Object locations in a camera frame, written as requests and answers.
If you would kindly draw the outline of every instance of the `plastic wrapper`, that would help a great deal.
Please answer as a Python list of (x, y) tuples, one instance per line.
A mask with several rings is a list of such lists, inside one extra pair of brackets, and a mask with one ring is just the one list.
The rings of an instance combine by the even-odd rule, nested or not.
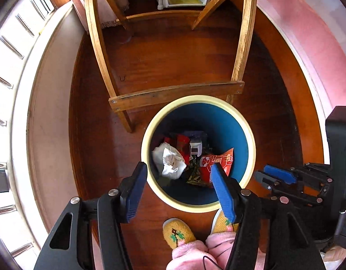
[(177, 146), (177, 141), (175, 138), (164, 137), (163, 142), (168, 143), (170, 146), (173, 146), (173, 147)]
[(193, 139), (200, 139), (202, 142), (202, 154), (212, 154), (211, 148), (208, 144), (208, 136), (207, 133), (204, 131), (185, 131), (182, 133), (182, 135), (187, 136), (191, 141)]
[(202, 156), (199, 160), (199, 171), (202, 182), (211, 184), (210, 171), (214, 163), (220, 163), (226, 175), (229, 176), (234, 159), (233, 153), (233, 148), (231, 148), (222, 155), (210, 154)]
[(177, 146), (176, 149), (179, 151), (179, 153), (182, 155), (184, 162), (188, 165), (189, 164), (189, 158), (190, 158), (190, 150), (189, 150), (189, 143), (190, 139), (187, 136), (184, 136), (182, 134), (177, 135)]
[(184, 170), (181, 178), (183, 178), (187, 184), (201, 186), (201, 187), (210, 187), (209, 184), (202, 181), (199, 171), (199, 158), (195, 155), (192, 155), (189, 165), (187, 165)]

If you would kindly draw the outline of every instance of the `foot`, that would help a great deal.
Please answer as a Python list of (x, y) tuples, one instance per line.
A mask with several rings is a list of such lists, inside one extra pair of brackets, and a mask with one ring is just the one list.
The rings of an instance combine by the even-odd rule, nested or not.
[(197, 240), (189, 226), (178, 218), (163, 223), (163, 236), (172, 249)]
[(224, 216), (222, 209), (219, 209), (214, 216), (212, 230), (210, 234), (219, 233), (219, 232), (236, 232), (238, 229), (238, 223), (232, 224)]

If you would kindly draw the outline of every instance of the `cable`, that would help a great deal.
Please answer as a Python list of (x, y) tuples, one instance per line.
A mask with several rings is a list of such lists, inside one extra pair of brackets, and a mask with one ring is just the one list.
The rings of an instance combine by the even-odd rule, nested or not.
[(207, 258), (209, 261), (211, 261), (219, 270), (223, 270), (223, 269), (222, 269), (221, 267), (219, 267), (219, 266), (217, 265), (217, 263), (214, 262), (210, 257), (208, 257), (208, 256), (203, 256), (202, 261), (203, 261), (204, 270), (207, 270), (206, 267), (205, 267), (204, 258)]

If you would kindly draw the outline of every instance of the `red snack bag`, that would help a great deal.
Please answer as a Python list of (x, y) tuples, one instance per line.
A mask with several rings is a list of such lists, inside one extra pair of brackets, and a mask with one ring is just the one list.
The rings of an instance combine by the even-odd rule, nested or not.
[(186, 165), (189, 164), (189, 158), (190, 158), (190, 152), (189, 152), (189, 143), (190, 139), (187, 136), (178, 134), (177, 135), (177, 146), (176, 149), (179, 151), (179, 153), (183, 156), (184, 162)]
[(222, 155), (210, 154), (210, 155), (204, 155), (201, 157), (199, 161), (199, 171), (201, 174), (202, 181), (204, 181), (207, 184), (211, 183), (210, 170), (211, 170), (211, 166), (215, 162), (219, 162), (222, 165), (226, 175), (229, 176), (229, 173), (231, 171), (231, 166), (233, 164), (233, 148), (231, 148), (230, 150), (228, 150)]
[(169, 137), (164, 137), (163, 142), (168, 143), (170, 146), (175, 147), (175, 140)]

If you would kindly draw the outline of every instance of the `screw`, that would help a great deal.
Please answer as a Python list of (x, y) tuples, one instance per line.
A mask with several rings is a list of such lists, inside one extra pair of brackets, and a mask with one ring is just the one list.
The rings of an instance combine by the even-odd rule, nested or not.
[(73, 197), (73, 198), (70, 200), (70, 203), (71, 203), (71, 204), (77, 204), (79, 201), (80, 201), (80, 198), (79, 198), (79, 197)]
[(241, 189), (241, 194), (243, 196), (249, 196), (251, 194), (251, 191), (248, 189)]
[(281, 201), (283, 204), (288, 204), (289, 199), (285, 196), (282, 196), (279, 198), (279, 201)]
[(119, 191), (117, 189), (111, 189), (111, 190), (109, 190), (108, 195), (116, 196), (116, 195), (118, 195), (118, 193), (119, 193)]

